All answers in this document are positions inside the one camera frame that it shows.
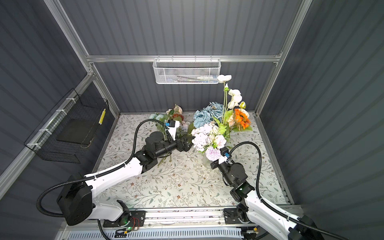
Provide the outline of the peach rose stem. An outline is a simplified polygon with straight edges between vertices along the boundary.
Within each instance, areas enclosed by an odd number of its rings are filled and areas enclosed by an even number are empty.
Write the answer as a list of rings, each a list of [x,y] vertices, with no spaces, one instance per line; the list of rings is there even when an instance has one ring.
[[[239,107],[240,110],[245,111],[246,103],[244,101],[242,101],[240,103],[237,103],[237,102],[234,102],[234,101],[230,101],[229,109],[233,110],[235,107]],[[234,119],[234,115],[233,114],[229,117],[228,124],[229,124],[230,127],[233,127],[235,125],[235,119]]]

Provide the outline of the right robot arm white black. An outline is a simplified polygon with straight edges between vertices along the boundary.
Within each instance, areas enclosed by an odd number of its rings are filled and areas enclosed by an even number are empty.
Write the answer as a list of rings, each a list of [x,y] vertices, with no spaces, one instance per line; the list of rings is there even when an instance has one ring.
[[[323,240],[324,237],[310,229],[315,223],[308,217],[300,218],[258,196],[256,189],[247,182],[248,176],[240,163],[211,163],[219,169],[226,185],[232,187],[231,196],[236,202],[237,216],[241,222],[252,222],[262,227],[278,240]]]

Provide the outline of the orange gerbera flower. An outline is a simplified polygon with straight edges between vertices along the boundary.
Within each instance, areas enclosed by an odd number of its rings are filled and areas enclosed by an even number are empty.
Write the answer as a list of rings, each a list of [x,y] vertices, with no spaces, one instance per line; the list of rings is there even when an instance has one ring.
[[[249,113],[244,109],[235,109],[234,120],[238,131],[245,131],[251,126]]]

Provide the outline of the blue rose bouquet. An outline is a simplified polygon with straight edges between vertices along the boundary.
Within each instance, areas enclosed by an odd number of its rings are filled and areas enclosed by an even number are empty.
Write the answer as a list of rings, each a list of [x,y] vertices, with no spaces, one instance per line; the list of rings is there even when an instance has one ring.
[[[214,119],[221,121],[223,117],[224,106],[217,102],[210,102],[210,104],[202,110],[197,110],[194,114],[194,127],[200,128],[205,124],[212,122]]]

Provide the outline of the clear ribbed glass vase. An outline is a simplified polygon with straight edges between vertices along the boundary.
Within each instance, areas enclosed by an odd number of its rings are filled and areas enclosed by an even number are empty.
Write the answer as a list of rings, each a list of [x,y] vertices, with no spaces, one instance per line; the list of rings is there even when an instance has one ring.
[[[203,155],[203,166],[207,169],[211,169],[211,163],[212,161],[210,161],[205,155]]]

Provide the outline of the white ranunculus stem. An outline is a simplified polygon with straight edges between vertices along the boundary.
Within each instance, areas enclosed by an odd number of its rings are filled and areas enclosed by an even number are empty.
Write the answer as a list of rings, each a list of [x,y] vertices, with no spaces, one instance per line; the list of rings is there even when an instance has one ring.
[[[224,85],[224,109],[221,120],[221,123],[224,124],[229,118],[228,112],[235,107],[238,107],[242,102],[243,97],[239,90],[229,88],[228,82],[232,79],[231,75],[219,75],[217,79],[219,83]]]

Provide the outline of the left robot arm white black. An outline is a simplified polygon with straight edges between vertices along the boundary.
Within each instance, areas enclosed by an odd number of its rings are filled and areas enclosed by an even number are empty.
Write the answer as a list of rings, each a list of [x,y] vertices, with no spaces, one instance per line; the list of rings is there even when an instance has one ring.
[[[158,164],[159,158],[165,157],[172,151],[187,152],[193,145],[190,135],[173,137],[165,141],[161,132],[153,132],[145,142],[143,148],[119,170],[111,173],[103,170],[100,172],[101,177],[94,173],[90,175],[91,180],[63,187],[57,203],[69,226],[85,220],[106,220],[121,227],[131,224],[132,214],[123,201],[102,203],[96,199],[97,196],[120,182],[149,171]]]

